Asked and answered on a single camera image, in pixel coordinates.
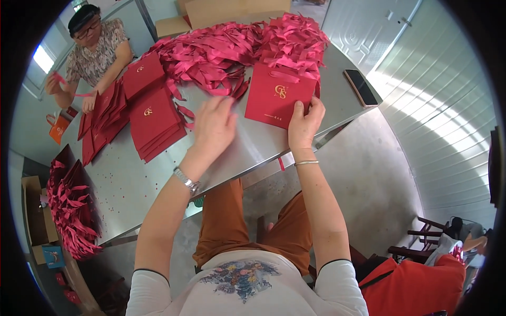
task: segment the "smartphone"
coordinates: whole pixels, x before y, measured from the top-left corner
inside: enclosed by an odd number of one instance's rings
[[[376,101],[376,98],[372,94],[371,89],[369,89],[360,71],[356,69],[345,69],[344,73],[363,107],[367,108],[378,105],[378,101]]]

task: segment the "door handle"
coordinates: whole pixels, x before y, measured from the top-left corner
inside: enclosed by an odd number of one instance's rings
[[[411,22],[409,22],[405,17],[402,17],[401,20],[402,20],[402,22],[406,23],[408,26],[413,26],[413,24],[411,24]]]

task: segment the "metal door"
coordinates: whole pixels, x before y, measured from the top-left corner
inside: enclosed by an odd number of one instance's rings
[[[421,0],[332,0],[322,30],[367,75],[409,26]]]

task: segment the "silver bangle bracelet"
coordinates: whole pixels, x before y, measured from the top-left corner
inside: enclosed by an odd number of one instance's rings
[[[298,166],[298,165],[303,165],[303,164],[306,164],[306,163],[320,163],[320,162],[318,160],[309,160],[309,161],[297,162],[297,163],[294,163],[293,165],[294,166]]]

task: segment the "stainless steel table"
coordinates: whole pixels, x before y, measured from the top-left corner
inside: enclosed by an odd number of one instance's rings
[[[326,114],[317,136],[369,110],[360,105],[343,75],[345,69],[356,68],[353,63],[333,45],[325,51],[323,62],[327,68],[320,68],[321,100],[326,107]],[[252,68],[249,67],[246,70],[246,78],[251,76],[251,73]],[[370,84],[369,87],[380,102],[380,96]],[[187,99],[186,102],[181,102],[181,105],[194,112],[202,101],[208,98],[191,83],[180,91]],[[289,152],[285,129],[244,118],[248,94],[249,90],[233,108],[233,111],[239,114],[236,138],[202,177],[203,192],[243,176]],[[70,145],[75,159],[82,158],[82,144],[77,141],[80,116],[81,113],[73,119],[61,142],[62,149],[65,145]],[[139,158],[130,135],[130,125],[127,125],[101,150],[93,162],[85,167],[91,180],[98,217],[101,219],[99,224],[102,237],[97,240],[98,244],[131,232],[142,224],[149,207],[172,174],[172,170],[193,144],[193,132],[187,132],[186,137],[146,164]],[[191,203],[185,218],[197,211],[199,210]]]

